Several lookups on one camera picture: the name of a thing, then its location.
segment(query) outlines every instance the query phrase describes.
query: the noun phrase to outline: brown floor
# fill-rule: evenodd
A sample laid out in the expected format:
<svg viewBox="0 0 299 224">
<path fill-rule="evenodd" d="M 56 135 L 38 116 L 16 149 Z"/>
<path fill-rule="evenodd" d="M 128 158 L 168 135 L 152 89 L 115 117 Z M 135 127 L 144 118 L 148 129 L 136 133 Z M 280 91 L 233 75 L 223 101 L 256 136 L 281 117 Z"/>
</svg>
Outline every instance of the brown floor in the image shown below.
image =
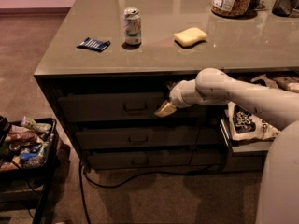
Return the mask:
<svg viewBox="0 0 299 224">
<path fill-rule="evenodd" d="M 0 115 L 55 118 L 33 73 L 65 15 L 0 16 Z M 58 133 L 69 144 L 60 125 Z M 87 223 L 80 196 L 78 156 L 59 153 L 42 223 Z M 185 168 L 163 168 L 184 171 Z M 115 170 L 89 176 L 113 185 L 148 170 Z M 116 189 L 99 189 L 83 177 L 92 224 L 192 223 L 253 224 L 261 173 L 224 175 L 145 175 Z M 28 210 L 0 212 L 0 223 L 31 223 Z"/>
</svg>

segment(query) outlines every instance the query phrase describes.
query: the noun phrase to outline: silver can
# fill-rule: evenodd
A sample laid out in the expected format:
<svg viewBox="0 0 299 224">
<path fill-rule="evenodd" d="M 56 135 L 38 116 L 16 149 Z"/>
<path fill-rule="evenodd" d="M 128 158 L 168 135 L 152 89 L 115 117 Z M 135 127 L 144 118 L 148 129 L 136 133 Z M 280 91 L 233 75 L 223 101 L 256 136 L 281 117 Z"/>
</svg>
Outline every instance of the silver can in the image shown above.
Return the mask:
<svg viewBox="0 0 299 224">
<path fill-rule="evenodd" d="M 125 43 L 129 45 L 141 43 L 141 17 L 138 8 L 128 7 L 124 10 L 123 28 Z"/>
</svg>

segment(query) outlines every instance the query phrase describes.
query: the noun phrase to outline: sponge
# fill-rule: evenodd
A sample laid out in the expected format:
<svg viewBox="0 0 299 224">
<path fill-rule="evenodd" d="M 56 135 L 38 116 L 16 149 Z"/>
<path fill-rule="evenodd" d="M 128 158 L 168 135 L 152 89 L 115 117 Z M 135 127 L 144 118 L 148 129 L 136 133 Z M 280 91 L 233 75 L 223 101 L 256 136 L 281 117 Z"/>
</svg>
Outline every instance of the sponge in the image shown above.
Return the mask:
<svg viewBox="0 0 299 224">
<path fill-rule="evenodd" d="M 189 47 L 199 41 L 205 41 L 208 34 L 197 27 L 189 28 L 183 32 L 174 34 L 174 38 L 182 47 Z"/>
</svg>

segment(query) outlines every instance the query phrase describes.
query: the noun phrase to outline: gray counter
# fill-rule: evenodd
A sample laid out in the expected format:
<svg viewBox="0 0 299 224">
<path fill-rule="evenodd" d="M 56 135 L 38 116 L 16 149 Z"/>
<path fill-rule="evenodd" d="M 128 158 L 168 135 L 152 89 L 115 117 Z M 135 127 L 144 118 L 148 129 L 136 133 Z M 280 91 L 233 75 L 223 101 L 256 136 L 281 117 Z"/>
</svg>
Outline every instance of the gray counter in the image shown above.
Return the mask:
<svg viewBox="0 0 299 224">
<path fill-rule="evenodd" d="M 263 1 L 266 10 L 232 20 L 213 14 L 212 0 L 77 0 L 35 75 L 197 73 L 205 67 L 295 70 L 299 18 L 275 16 L 275 0 Z M 143 41 L 137 49 L 123 46 L 121 15 L 126 7 L 141 11 Z M 184 49 L 173 33 L 190 27 L 202 29 L 208 39 Z M 86 37 L 111 45 L 102 53 L 77 49 Z"/>
</svg>

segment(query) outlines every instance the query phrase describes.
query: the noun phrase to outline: baseboard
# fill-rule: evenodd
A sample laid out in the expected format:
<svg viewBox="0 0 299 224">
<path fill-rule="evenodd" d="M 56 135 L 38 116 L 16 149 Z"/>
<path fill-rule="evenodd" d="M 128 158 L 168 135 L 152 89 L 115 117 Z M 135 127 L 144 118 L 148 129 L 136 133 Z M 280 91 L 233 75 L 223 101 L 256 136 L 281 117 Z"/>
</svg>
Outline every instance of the baseboard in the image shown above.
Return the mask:
<svg viewBox="0 0 299 224">
<path fill-rule="evenodd" d="M 67 14 L 70 7 L 0 8 L 0 15 Z"/>
</svg>

